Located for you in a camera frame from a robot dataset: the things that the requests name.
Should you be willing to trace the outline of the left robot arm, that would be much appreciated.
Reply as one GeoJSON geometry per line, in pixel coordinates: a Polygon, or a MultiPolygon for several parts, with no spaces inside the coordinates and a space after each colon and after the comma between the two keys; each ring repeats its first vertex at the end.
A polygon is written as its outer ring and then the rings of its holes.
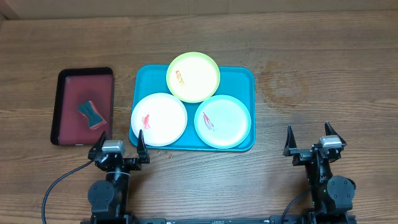
{"type": "Polygon", "coordinates": [[[137,157],[124,157],[124,143],[107,140],[103,133],[88,153],[88,159],[106,173],[104,180],[95,182],[88,191],[91,204],[90,223],[139,223],[127,211],[130,172],[141,170],[150,162],[143,131],[139,131],[137,157]]]}

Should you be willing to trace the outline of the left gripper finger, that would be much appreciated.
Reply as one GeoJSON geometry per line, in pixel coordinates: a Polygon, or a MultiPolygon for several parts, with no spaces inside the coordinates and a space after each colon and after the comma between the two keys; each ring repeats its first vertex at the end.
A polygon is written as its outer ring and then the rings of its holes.
{"type": "Polygon", "coordinates": [[[99,139],[95,142],[93,147],[89,150],[89,153],[97,153],[102,151],[102,146],[106,140],[106,132],[103,131],[99,139]]]}
{"type": "Polygon", "coordinates": [[[144,142],[144,134],[142,129],[139,130],[139,137],[137,139],[137,153],[140,159],[148,158],[148,151],[144,142]]]}

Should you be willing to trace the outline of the white plate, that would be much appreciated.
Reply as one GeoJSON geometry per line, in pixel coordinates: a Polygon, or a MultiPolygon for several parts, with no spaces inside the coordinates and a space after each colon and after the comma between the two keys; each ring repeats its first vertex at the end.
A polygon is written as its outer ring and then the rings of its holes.
{"type": "Polygon", "coordinates": [[[147,145],[162,147],[182,136],[187,121],[187,110],[178,98],[168,93],[154,93],[134,107],[131,128],[136,137],[143,133],[147,145]]]}

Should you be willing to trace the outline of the red and green sponge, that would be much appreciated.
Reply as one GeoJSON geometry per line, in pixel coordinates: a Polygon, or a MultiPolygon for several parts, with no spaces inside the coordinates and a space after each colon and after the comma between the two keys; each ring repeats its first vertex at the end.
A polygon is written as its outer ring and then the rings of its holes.
{"type": "Polygon", "coordinates": [[[78,107],[78,112],[87,119],[88,126],[91,130],[97,129],[106,124],[106,120],[100,115],[100,112],[92,101],[82,103],[78,107]]]}

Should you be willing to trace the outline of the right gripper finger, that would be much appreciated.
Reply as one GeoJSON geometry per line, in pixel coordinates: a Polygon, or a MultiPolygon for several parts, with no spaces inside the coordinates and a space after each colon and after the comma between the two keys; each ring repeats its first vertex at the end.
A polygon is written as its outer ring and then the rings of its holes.
{"type": "Polygon", "coordinates": [[[297,149],[297,145],[295,142],[292,125],[290,124],[290,125],[288,125],[288,128],[287,128],[287,139],[285,142],[284,150],[289,151],[289,150],[296,150],[296,149],[297,149]]]}
{"type": "Polygon", "coordinates": [[[346,144],[346,141],[332,128],[332,126],[329,122],[325,123],[325,134],[327,136],[331,136],[331,135],[338,136],[342,145],[346,144]]]}

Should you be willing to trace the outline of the yellow-green plate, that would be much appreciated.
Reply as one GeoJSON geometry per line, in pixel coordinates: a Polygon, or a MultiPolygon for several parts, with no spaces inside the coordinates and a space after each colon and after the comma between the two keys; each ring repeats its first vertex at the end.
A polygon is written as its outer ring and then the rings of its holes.
{"type": "Polygon", "coordinates": [[[209,99],[218,89],[221,73],[217,63],[201,52],[187,52],[174,58],[166,73],[166,84],[175,97],[186,103],[209,99]]]}

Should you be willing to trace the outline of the light blue plate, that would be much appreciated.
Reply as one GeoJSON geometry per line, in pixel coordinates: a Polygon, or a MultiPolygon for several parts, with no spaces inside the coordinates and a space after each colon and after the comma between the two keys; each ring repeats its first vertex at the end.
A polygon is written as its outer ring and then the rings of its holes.
{"type": "Polygon", "coordinates": [[[245,104],[229,95],[216,95],[202,102],[194,116],[198,137],[215,149],[232,149],[245,141],[252,128],[245,104]]]}

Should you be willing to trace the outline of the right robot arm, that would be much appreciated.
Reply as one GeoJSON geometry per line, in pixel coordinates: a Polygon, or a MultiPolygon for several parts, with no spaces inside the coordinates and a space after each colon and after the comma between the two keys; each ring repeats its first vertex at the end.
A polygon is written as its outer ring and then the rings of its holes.
{"type": "Polygon", "coordinates": [[[293,166],[304,166],[308,190],[294,198],[285,208],[280,223],[356,223],[348,211],[353,209],[356,184],[353,180],[333,175],[330,164],[341,158],[346,141],[325,123],[325,135],[310,149],[299,149],[291,125],[283,155],[292,157],[293,166]],[[296,218],[287,218],[289,209],[307,194],[311,195],[313,208],[306,209],[296,218]]]}

